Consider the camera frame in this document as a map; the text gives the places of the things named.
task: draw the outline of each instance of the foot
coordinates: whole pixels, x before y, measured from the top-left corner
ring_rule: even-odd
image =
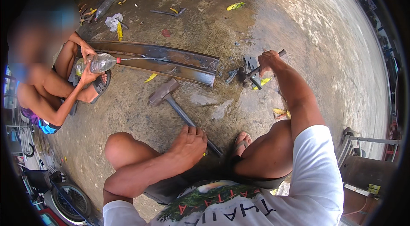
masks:
[[[248,146],[252,143],[252,139],[250,138],[249,134],[247,134],[246,132],[241,132],[236,138],[234,146],[235,150],[233,151],[232,156],[241,156],[242,153],[245,151],[246,147],[242,141],[245,141],[248,144]]]
[[[102,78],[102,81],[104,82],[104,84],[106,84],[107,83],[107,74],[101,75],[101,78]],[[86,92],[85,102],[92,102],[98,96],[98,93],[97,93],[97,91],[95,90],[95,88],[92,84],[89,87],[87,87],[85,92]]]

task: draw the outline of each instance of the plastic bottle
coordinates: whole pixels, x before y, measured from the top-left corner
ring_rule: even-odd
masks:
[[[110,8],[112,3],[114,3],[115,0],[105,0],[100,7],[97,9],[97,13],[95,13],[95,18],[94,21],[97,21],[97,19],[101,18]]]
[[[89,59],[91,59],[90,71],[96,74],[111,69],[116,63],[120,63],[121,61],[121,58],[115,58],[110,54],[97,54],[94,56],[87,56],[87,60]],[[79,59],[74,67],[75,74],[81,76],[86,67],[86,65],[84,64],[84,59]]]

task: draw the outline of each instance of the concrete floor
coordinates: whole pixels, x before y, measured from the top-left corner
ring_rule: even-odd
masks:
[[[93,8],[97,1],[76,0],[80,6],[87,3]],[[372,27],[355,0],[127,0],[123,6],[117,4],[119,1],[104,19],[123,14],[130,27],[123,31],[123,41],[166,45],[221,58],[223,75],[216,78],[213,88],[179,81],[181,86],[173,97],[224,151],[240,131],[247,131],[253,139],[265,134],[275,122],[272,108],[286,108],[275,80],[260,91],[245,90],[237,80],[230,85],[224,82],[227,72],[237,68],[244,55],[258,56],[263,49],[287,50],[283,59],[317,96],[336,153],[347,126],[361,136],[386,136],[385,65]],[[226,11],[228,5],[241,1],[246,3],[243,8]],[[180,18],[149,12],[178,6],[188,8]],[[169,29],[171,37],[163,37],[162,29]],[[79,34],[84,39],[117,40],[104,20],[84,24]],[[263,40],[239,41],[243,38]],[[126,131],[165,152],[183,125],[168,104],[147,105],[148,96],[167,80],[157,76],[143,83],[149,75],[115,66],[110,87],[98,102],[80,103],[77,114],[68,117],[57,134],[48,136],[55,154],[67,158],[64,171],[101,210],[104,181],[114,172],[104,157],[107,136]],[[205,159],[204,164],[216,163],[212,156]],[[134,199],[134,204],[146,220],[161,210],[143,195]]]

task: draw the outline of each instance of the white t-shirt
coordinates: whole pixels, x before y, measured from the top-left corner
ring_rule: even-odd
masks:
[[[149,223],[126,201],[107,203],[102,212],[105,226],[335,226],[343,212],[343,185],[329,128],[316,125],[295,139],[288,196],[219,181],[185,191]]]

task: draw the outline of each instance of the sledgehammer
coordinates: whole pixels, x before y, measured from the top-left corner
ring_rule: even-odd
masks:
[[[160,85],[157,90],[149,96],[149,101],[152,106],[158,106],[163,100],[167,100],[169,105],[178,113],[178,115],[187,123],[188,126],[197,126],[188,115],[181,109],[181,107],[172,98],[171,93],[179,87],[178,82],[175,79],[171,79],[168,82]],[[220,149],[208,138],[208,147],[214,151],[218,157],[222,157]]]

